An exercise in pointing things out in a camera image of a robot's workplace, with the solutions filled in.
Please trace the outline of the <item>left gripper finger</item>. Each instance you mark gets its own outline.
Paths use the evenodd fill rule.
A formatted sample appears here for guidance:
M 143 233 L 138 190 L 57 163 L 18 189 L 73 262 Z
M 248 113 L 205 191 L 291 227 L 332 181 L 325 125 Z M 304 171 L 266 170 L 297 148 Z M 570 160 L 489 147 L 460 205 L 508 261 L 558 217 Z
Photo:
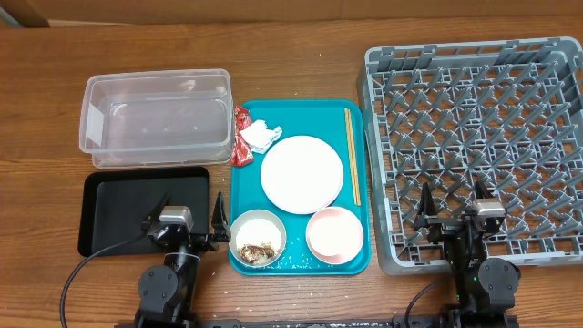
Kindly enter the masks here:
M 156 222 L 159 221 L 159 216 L 163 209 L 169 204 L 170 195 L 168 192 L 164 193 L 160 201 L 154 206 L 154 208 L 147 214 L 145 222 Z
M 224 198 L 220 191 L 217 195 L 211 219 L 213 240 L 215 242 L 230 242 L 231 232 L 224 208 Z

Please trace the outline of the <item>grey bowl with food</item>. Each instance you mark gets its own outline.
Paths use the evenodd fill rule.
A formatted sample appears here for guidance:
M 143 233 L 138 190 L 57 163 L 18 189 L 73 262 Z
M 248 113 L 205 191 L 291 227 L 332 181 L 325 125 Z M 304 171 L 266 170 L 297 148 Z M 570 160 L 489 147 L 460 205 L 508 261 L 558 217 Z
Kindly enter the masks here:
M 287 231 L 279 217 L 267 210 L 249 210 L 230 225 L 230 254 L 244 267 L 274 264 L 286 248 Z

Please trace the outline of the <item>red snack wrapper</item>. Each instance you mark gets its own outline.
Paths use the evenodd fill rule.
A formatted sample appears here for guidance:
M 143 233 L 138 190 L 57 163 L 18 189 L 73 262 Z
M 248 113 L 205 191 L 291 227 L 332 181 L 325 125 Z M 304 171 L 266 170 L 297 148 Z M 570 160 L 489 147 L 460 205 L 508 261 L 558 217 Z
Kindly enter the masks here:
M 241 132 L 252 124 L 252 119 L 249 110 L 243 107 L 235 107 L 234 119 L 235 135 L 231 155 L 231 164 L 234 167 L 242 168 L 251 164 L 254 160 L 249 144 L 241 135 Z

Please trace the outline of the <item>white round plate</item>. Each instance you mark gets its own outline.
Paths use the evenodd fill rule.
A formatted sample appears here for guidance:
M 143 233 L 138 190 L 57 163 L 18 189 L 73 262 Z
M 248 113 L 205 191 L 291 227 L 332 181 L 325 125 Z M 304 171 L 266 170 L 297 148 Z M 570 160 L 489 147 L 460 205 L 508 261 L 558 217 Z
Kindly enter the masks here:
M 340 156 L 325 141 L 293 136 L 279 141 L 261 163 L 261 187 L 277 208 L 312 214 L 333 203 L 343 187 Z

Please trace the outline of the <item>white tissue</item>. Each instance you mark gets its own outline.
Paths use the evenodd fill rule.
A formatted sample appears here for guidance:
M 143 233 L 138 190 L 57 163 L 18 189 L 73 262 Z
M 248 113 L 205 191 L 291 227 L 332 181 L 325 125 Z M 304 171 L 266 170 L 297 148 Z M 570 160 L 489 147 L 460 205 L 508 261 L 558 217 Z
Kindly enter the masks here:
M 240 133 L 252 152 L 265 154 L 271 145 L 281 137 L 282 127 L 277 126 L 274 129 L 268 129 L 266 122 L 259 119 Z

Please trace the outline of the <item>pink bowl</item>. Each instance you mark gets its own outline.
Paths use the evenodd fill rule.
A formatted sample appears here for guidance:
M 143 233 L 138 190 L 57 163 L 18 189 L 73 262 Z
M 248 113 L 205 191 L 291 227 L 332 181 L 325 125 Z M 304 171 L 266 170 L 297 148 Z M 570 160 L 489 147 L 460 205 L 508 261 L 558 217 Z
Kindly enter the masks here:
M 331 265 L 355 259 L 364 243 L 363 225 L 350 210 L 342 207 L 328 207 L 314 213 L 305 237 L 311 253 Z

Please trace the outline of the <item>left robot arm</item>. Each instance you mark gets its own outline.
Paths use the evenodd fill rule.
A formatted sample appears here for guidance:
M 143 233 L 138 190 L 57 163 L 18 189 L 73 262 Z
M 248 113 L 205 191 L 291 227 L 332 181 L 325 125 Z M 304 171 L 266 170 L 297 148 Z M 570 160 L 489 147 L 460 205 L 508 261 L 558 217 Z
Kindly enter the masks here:
M 230 227 L 221 194 L 216 198 L 212 231 L 195 233 L 194 219 L 187 206 L 169 204 L 164 195 L 142 221 L 148 239 L 164 252 L 161 265 L 146 269 L 138 280 L 139 307 L 135 327 L 198 327 L 190 311 L 201 257 L 230 242 Z

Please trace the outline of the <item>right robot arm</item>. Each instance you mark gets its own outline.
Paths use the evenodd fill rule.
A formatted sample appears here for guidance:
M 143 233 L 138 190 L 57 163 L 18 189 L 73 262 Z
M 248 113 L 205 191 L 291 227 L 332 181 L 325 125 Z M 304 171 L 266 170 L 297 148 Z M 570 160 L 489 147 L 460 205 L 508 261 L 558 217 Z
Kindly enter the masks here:
M 422 187 L 414 226 L 427 229 L 427 240 L 441 243 L 455 281 L 458 304 L 450 304 L 429 319 L 430 327 L 518 327 L 506 311 L 515 306 L 521 272 L 500 258 L 486 256 L 484 239 L 500 231 L 506 209 L 482 181 L 474 185 L 476 199 L 459 216 L 440 219 L 430 187 Z

